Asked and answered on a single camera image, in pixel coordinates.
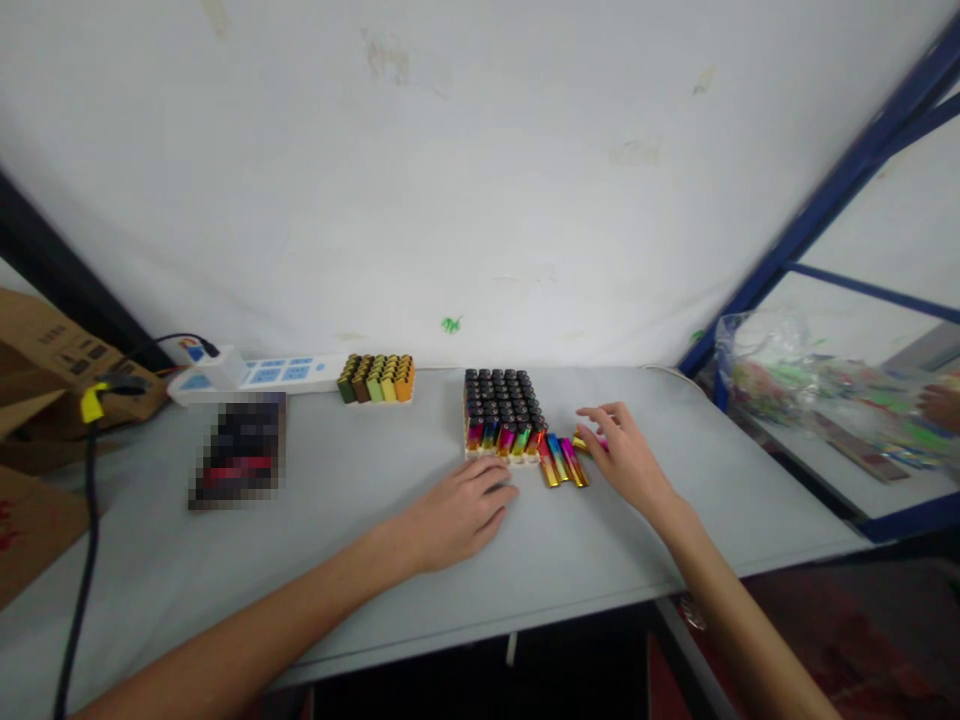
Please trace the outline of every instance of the green stain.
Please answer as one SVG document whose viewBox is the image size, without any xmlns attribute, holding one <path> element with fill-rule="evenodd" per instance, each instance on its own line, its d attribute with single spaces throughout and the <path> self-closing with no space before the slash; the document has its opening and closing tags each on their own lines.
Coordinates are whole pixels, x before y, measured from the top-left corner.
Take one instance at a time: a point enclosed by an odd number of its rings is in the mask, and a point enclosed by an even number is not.
<svg viewBox="0 0 960 720">
<path fill-rule="evenodd" d="M 460 320 L 463 318 L 463 315 L 458 317 L 456 320 L 453 318 L 444 318 L 443 322 L 440 323 L 440 327 L 443 328 L 443 331 L 447 335 L 456 335 L 460 332 Z"/>
</svg>

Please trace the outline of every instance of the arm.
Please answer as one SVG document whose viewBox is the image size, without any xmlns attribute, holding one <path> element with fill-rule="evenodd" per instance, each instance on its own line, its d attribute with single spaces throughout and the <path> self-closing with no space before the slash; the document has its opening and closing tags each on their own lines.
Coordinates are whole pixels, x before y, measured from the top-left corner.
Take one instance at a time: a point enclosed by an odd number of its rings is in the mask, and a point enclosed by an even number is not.
<svg viewBox="0 0 960 720">
<path fill-rule="evenodd" d="M 763 718 L 839 718 L 793 651 L 710 540 L 693 508 L 674 491 L 623 403 L 584 408 L 606 435 L 578 429 L 610 484 L 651 524 L 707 619 L 739 689 Z"/>
<path fill-rule="evenodd" d="M 464 464 L 401 515 L 141 670 L 78 718 L 229 718 L 371 598 L 480 551 L 512 485 L 498 458 Z"/>
</svg>

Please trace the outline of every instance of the black cable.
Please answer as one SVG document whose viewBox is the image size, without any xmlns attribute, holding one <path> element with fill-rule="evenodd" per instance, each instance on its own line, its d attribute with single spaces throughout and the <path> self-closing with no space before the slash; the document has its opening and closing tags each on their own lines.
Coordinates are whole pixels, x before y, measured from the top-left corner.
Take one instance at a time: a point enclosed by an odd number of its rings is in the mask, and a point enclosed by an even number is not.
<svg viewBox="0 0 960 720">
<path fill-rule="evenodd" d="M 109 372 L 116 371 L 125 362 L 157 343 L 177 337 L 195 338 L 200 342 L 204 352 L 210 357 L 217 357 L 220 354 L 216 345 L 196 333 L 170 333 L 169 335 L 153 338 L 149 342 L 145 342 L 134 348 L 131 352 L 128 352 L 115 362 Z M 143 393 L 143 390 L 144 388 L 142 387 L 131 388 L 129 383 L 126 386 L 121 383 L 105 392 L 116 392 L 122 395 L 139 395 Z M 87 497 L 87 515 L 90 519 L 87 559 L 83 565 L 80 591 L 77 593 L 77 602 L 73 609 L 73 623 L 70 625 L 70 636 L 67 639 L 67 647 L 63 653 L 63 665 L 60 668 L 60 680 L 57 683 L 57 698 L 53 706 L 53 717 L 55 720 L 63 720 L 63 718 L 67 716 L 67 694 L 70 691 L 70 675 L 73 672 L 73 662 L 77 654 L 77 644 L 80 642 L 80 631 L 83 628 L 83 615 L 87 609 L 87 598 L 90 595 L 90 585 L 93 583 L 93 568 L 97 562 L 97 546 L 100 542 L 100 514 L 97 509 L 96 486 L 97 430 L 99 429 L 99 425 L 99 420 L 92 421 L 89 423 L 90 427 L 87 433 L 86 477 L 84 480 L 84 491 Z"/>
<path fill-rule="evenodd" d="M 192 337 L 194 340 L 200 343 L 201 347 L 203 347 L 203 351 L 210 357 L 217 357 L 217 355 L 220 354 L 220 351 L 217 350 L 216 345 L 214 345 L 209 340 L 205 340 L 204 338 L 200 337 L 196 333 L 170 333 L 169 335 L 162 335 L 161 337 L 153 338 L 152 340 L 148 340 L 147 342 L 142 343 L 139 346 L 135 347 L 133 350 L 128 352 L 122 358 L 117 360 L 117 362 L 115 362 L 113 366 L 110 368 L 110 372 L 115 372 L 121 365 L 123 365 L 128 360 L 135 358 L 144 350 L 149 350 L 157 343 L 161 343 L 164 340 L 172 340 L 175 337 Z"/>
<path fill-rule="evenodd" d="M 80 630 L 83 626 L 83 614 L 87 609 L 87 596 L 90 595 L 90 585 L 93 582 L 93 567 L 97 562 L 97 545 L 100 541 L 100 515 L 97 512 L 97 486 L 95 483 L 95 469 L 97 461 L 97 429 L 99 420 L 90 423 L 87 434 L 86 478 L 84 490 L 87 496 L 87 514 L 90 518 L 90 532 L 87 540 L 87 559 L 83 565 L 83 578 L 80 580 L 80 592 L 77 593 L 77 603 L 73 610 L 73 624 L 70 626 L 70 637 L 67 648 L 63 653 L 63 665 L 60 668 L 60 681 L 57 684 L 57 700 L 53 706 L 55 720 L 63 720 L 67 716 L 67 692 L 70 689 L 70 673 L 73 671 L 73 660 L 77 654 L 77 643 L 80 641 Z"/>
</svg>

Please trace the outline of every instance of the floor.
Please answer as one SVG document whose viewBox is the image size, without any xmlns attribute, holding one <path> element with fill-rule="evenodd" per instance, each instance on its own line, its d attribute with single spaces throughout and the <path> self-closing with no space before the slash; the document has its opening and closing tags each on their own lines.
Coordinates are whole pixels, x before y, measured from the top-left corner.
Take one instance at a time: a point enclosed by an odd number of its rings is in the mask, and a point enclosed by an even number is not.
<svg viewBox="0 0 960 720">
<path fill-rule="evenodd" d="M 645 718 L 644 635 L 638 609 L 621 608 L 521 632 L 512 669 L 500 637 L 342 675 L 315 685 L 315 717 Z"/>
</svg>

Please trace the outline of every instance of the plastic bag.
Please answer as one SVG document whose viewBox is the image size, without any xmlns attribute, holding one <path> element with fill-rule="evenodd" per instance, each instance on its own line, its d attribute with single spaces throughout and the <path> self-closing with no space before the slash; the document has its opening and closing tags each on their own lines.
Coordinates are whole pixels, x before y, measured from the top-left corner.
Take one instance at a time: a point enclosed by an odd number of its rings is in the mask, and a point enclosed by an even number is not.
<svg viewBox="0 0 960 720">
<path fill-rule="evenodd" d="M 728 315 L 717 327 L 720 379 L 745 412 L 821 436 L 825 417 L 912 467 L 960 457 L 960 441 L 917 409 L 925 386 L 952 386 L 956 377 L 871 367 L 814 350 L 798 313 Z"/>
</svg>

